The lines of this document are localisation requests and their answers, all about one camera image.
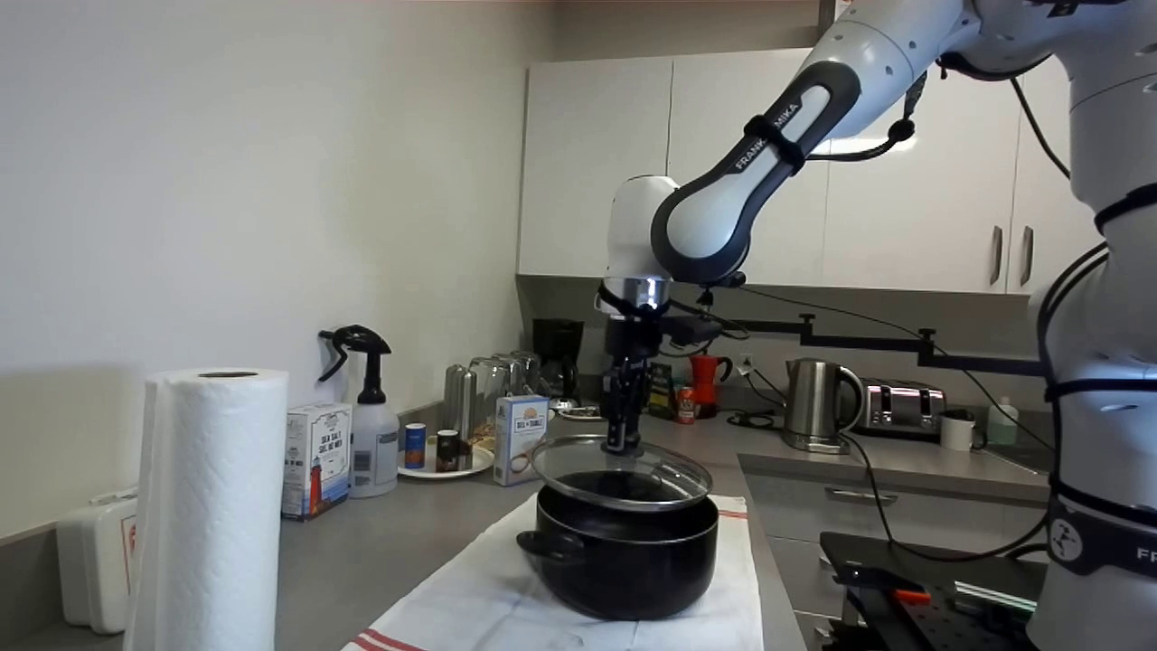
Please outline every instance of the coffee maker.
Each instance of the coffee maker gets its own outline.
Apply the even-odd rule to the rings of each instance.
[[[582,323],[535,318],[532,323],[532,346],[540,356],[540,394],[574,401],[577,396]]]

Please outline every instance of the paper towel roll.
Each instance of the paper towel roll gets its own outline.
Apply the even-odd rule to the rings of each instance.
[[[276,651],[284,373],[143,388],[127,651]]]

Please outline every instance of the cabinet door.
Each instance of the cabinet door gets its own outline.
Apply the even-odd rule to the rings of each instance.
[[[665,174],[669,57],[532,63],[519,274],[600,279],[612,195]]]
[[[1026,71],[1018,88],[1051,150],[1070,165],[1070,83],[1062,63],[1051,57]],[[1091,210],[1074,200],[1070,179],[1043,150],[1026,114],[1018,112],[1009,290],[1050,290],[1051,279],[1094,241],[1100,230],[1091,225]]]
[[[693,179],[715,165],[757,112],[788,88],[806,51],[676,57],[671,83],[671,176]],[[762,210],[745,259],[748,280],[811,285],[826,241],[829,165],[804,165]]]
[[[899,106],[834,150],[880,144]],[[826,285],[1003,292],[1016,114],[1005,83],[928,71],[915,136],[873,161],[830,161]]]

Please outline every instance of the pot handle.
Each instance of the pot handle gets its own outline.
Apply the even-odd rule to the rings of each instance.
[[[856,390],[856,412],[852,412],[845,424],[840,424],[840,429],[852,429],[856,424],[864,424],[867,388],[864,388],[864,379],[859,379],[852,368],[845,368],[845,366],[840,366],[840,379],[845,379],[845,384]]]
[[[535,564],[577,564],[585,558],[582,537],[565,537],[565,534],[546,534],[546,531],[519,531],[516,547],[535,559]]]

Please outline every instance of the electric kettle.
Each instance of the electric kettle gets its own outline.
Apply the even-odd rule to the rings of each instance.
[[[844,434],[864,419],[864,379],[826,356],[788,362],[788,429],[785,442],[806,450],[844,450]]]

